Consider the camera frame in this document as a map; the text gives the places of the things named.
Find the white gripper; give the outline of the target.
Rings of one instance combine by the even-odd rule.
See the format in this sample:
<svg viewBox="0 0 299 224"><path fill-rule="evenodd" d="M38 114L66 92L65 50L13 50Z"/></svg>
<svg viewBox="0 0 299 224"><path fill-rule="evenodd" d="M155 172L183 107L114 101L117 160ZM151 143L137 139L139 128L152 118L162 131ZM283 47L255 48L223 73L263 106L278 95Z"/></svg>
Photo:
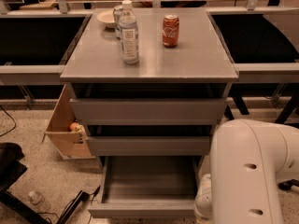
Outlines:
<svg viewBox="0 0 299 224"><path fill-rule="evenodd" d="M212 219L211 174L205 174L201 178L194 200L194 214L201 221L210 221Z"/></svg>

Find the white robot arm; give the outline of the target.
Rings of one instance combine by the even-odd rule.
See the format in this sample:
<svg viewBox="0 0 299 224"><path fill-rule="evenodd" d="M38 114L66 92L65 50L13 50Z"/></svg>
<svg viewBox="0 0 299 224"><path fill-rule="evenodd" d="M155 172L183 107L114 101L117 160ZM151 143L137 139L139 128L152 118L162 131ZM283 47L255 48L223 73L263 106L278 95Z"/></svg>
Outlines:
<svg viewBox="0 0 299 224"><path fill-rule="evenodd" d="M209 163L194 201L197 219L284 224L278 181L298 177L298 128L252 119L227 121L213 135Z"/></svg>

